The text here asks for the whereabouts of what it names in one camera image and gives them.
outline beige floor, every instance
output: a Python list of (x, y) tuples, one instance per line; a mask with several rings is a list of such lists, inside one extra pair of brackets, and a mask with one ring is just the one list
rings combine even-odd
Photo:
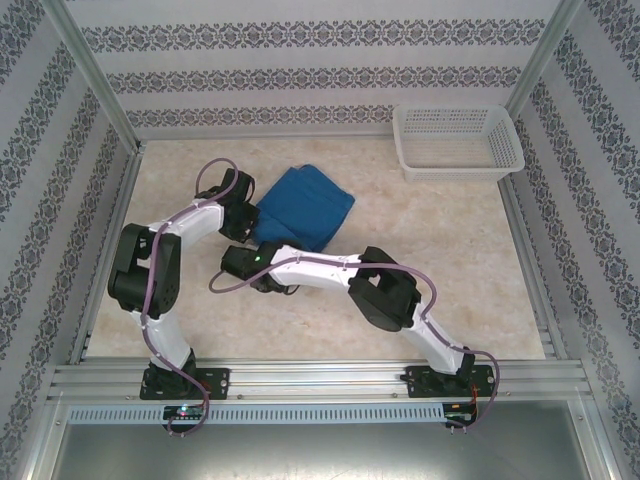
[[(356, 203), (326, 248), (330, 254), (384, 249), (438, 286), (434, 317), (465, 345), (498, 358), (544, 358), (497, 185), (408, 184), (393, 140), (251, 139), (150, 142), (126, 223), (147, 224), (186, 206), (200, 167), (228, 157), (257, 181), (262, 197), (289, 166), (311, 163)], [(223, 168), (205, 175), (218, 184)], [(230, 241), (213, 234), (183, 256), (177, 312), (199, 357), (260, 359), (413, 359), (403, 338), (370, 326), (347, 295), (301, 288), (295, 295), (250, 288), (207, 289)], [(219, 285), (235, 279), (224, 277)], [(425, 298), (428, 288), (419, 284)], [(88, 355), (147, 356), (129, 315), (105, 295)]]

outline blue towel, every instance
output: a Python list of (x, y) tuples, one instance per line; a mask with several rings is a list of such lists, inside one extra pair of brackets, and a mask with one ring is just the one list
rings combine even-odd
[(260, 217), (252, 238), (258, 244), (296, 242), (304, 250), (321, 252), (354, 201), (313, 165), (290, 168), (258, 202)]

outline patterned wall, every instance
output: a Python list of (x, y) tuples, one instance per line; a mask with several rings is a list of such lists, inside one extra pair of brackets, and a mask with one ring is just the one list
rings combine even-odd
[(41, 5), (0, 0), (0, 479), (65, 363), (128, 156)]
[(504, 104), (558, 0), (89, 0), (69, 9), (141, 138), (390, 133)]
[(520, 208), (623, 478), (640, 478), (640, 2), (585, 2), (516, 128)]

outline purple cable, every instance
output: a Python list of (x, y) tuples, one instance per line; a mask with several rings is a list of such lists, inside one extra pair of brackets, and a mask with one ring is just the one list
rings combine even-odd
[(231, 182), (231, 184), (224, 189), (222, 192), (214, 195), (213, 197), (204, 200), (203, 202), (200, 202), (198, 205), (194, 205), (191, 204), (189, 205), (187, 208), (185, 208), (184, 210), (181, 210), (180, 212), (176, 213), (175, 215), (173, 215), (171, 218), (169, 218), (169, 220), (167, 220), (166, 222), (164, 222), (160, 228), (158, 229), (158, 231), (156, 232), (155, 237), (153, 238), (153, 243), (151, 244), (151, 258), (149, 260), (149, 277), (147, 280), (147, 288), (145, 290), (145, 297), (144, 297), (144, 303), (142, 305), (142, 312), (140, 312), (140, 324), (142, 326), (142, 337), (144, 338), (144, 342), (147, 344), (147, 347), (149, 348), (149, 350), (151, 350), (151, 353), (153, 355), (155, 355), (155, 357), (160, 360), (168, 369), (170, 369), (171, 371), (177, 373), (178, 375), (180, 375), (182, 378), (184, 378), (185, 380), (189, 381), (190, 383), (192, 383), (193, 385), (195, 385), (198, 390), (200, 390), (200, 392), (202, 393), (202, 405), (204, 407), (204, 412), (202, 414), (202, 417), (200, 418), (200, 421), (195, 424), (191, 429), (187, 430), (186, 432), (177, 434), (176, 432), (174, 432), (173, 430), (171, 430), (171, 424), (174, 420), (174, 418), (170, 418), (169, 422), (167, 424), (167, 430), (169, 431), (169, 435), (173, 436), (173, 435), (179, 435), (180, 437), (185, 437), (187, 435), (190, 435), (192, 433), (194, 433), (196, 430), (200, 429), (202, 427), (202, 425), (204, 424), (204, 422), (206, 421), (207, 417), (209, 416), (209, 394), (207, 393), (207, 390), (202, 386), (202, 384), (200, 384), (200, 382), (198, 382), (195, 378), (191, 377), (190, 375), (184, 373), (179, 367), (177, 367), (176, 365), (173, 365), (171, 362), (169, 362), (168, 360), (166, 360), (164, 357), (162, 357), (162, 355), (160, 354), (160, 352), (154, 347), (153, 343), (151, 342), (151, 339), (149, 338), (149, 333), (147, 331), (147, 315), (149, 313), (149, 307), (151, 306), (151, 297), (153, 296), (153, 288), (154, 288), (154, 283), (155, 283), (155, 276), (156, 276), (156, 266), (157, 266), (157, 260), (158, 260), (158, 244), (160, 243), (160, 237), (162, 236), (162, 233), (169, 228), (169, 226), (173, 223), (178, 221), (180, 218), (182, 218), (184, 215), (186, 215), (187, 213), (190, 213), (200, 207), (209, 205), (211, 203), (214, 203), (216, 200), (219, 200), (221, 197), (223, 197), (224, 195), (226, 195), (227, 193), (229, 193), (231, 191), (231, 189), (235, 186), (236, 181), (238, 180), (238, 166), (231, 160), (229, 160), (228, 158), (216, 158), (215, 160), (211, 160), (210, 162), (208, 162), (204, 167), (202, 167), (202, 169), (200, 170), (200, 172), (198, 173), (198, 177), (196, 179), (196, 194), (199, 193), (198, 188), (200, 186), (200, 179), (202, 178), (202, 175), (204, 174), (204, 172), (212, 165), (216, 164), (216, 163), (220, 163), (220, 162), (225, 162), (230, 164), (233, 167), (234, 170), (234, 176), (233, 176), (233, 181)]
[(456, 422), (455, 420), (448, 420), (450, 423), (459, 426), (459, 427), (463, 427), (464, 432), (466, 433), (467, 430), (471, 430), (472, 428), (475, 428), (475, 426), (480, 422), (481, 419), (483, 419), (486, 415), (487, 412), (491, 409), (493, 402), (495, 401), (496, 395), (498, 394), (498, 386), (500, 385), (500, 366), (498, 365), (498, 361), (496, 360), (496, 358), (490, 354), (489, 352), (485, 352), (483, 350), (464, 350), (460, 347), (457, 347), (455, 345), (452, 345), (449, 341), (447, 341), (447, 339), (445, 339), (436, 329), (433, 325), (431, 325), (430, 322), (427, 321), (427, 314), (429, 313), (429, 311), (433, 308), (433, 305), (436, 303), (436, 299), (438, 297), (437, 294), (437, 290), (436, 290), (436, 286), (433, 283), (433, 281), (426, 276), (424, 273), (422, 273), (419, 270), (416, 270), (415, 268), (412, 267), (407, 267), (405, 265), (398, 265), (397, 263), (341, 263), (335, 260), (326, 260), (324, 258), (315, 258), (315, 257), (295, 257), (295, 258), (287, 258), (285, 260), (281, 260), (280, 262), (276, 262), (273, 265), (269, 265), (267, 268), (265, 268), (264, 270), (256, 273), (255, 275), (253, 275), (252, 277), (248, 278), (247, 280), (244, 280), (236, 285), (233, 285), (231, 287), (226, 287), (226, 288), (213, 288), (213, 284), (214, 282), (220, 278), (220, 276), (222, 276), (222, 274), (224, 273), (223, 271), (220, 271), (218, 273), (216, 273), (211, 280), (209, 281), (209, 290), (212, 293), (229, 293), (229, 292), (233, 292), (234, 290), (238, 290), (246, 285), (249, 285), (250, 283), (254, 282), (255, 280), (259, 279), (260, 277), (266, 275), (267, 273), (271, 272), (272, 270), (275, 270), (278, 267), (281, 267), (283, 265), (287, 265), (288, 263), (293, 263), (293, 262), (309, 262), (309, 263), (319, 263), (321, 265), (330, 265), (330, 266), (334, 266), (334, 267), (342, 267), (342, 268), (384, 268), (384, 269), (389, 269), (389, 270), (400, 270), (402, 272), (407, 272), (410, 273), (412, 275), (415, 275), (416, 277), (422, 279), (427, 285), (429, 285), (429, 288), (431, 289), (431, 299), (429, 300), (429, 303), (427, 304), (427, 306), (425, 307), (425, 309), (422, 311), (422, 313), (420, 314), (420, 320), (422, 320), (426, 326), (429, 328), (429, 330), (431, 331), (431, 333), (433, 333), (433, 335), (438, 339), (438, 341), (440, 343), (442, 343), (444, 346), (451, 348), (452, 350), (455, 350), (456, 352), (461, 352), (461, 353), (470, 353), (472, 355), (483, 355), (487, 358), (489, 358), (489, 360), (491, 361), (491, 363), (493, 363), (493, 366), (495, 368), (495, 383), (494, 383), (494, 387), (493, 387), (493, 391), (491, 392), (491, 396), (489, 397), (489, 401), (487, 403), (487, 408), (484, 409), (484, 412), (482, 412), (482, 415), (480, 415), (480, 417), (478, 417), (478, 419), (469, 427), (464, 427), (464, 425), (462, 425), (459, 422)]

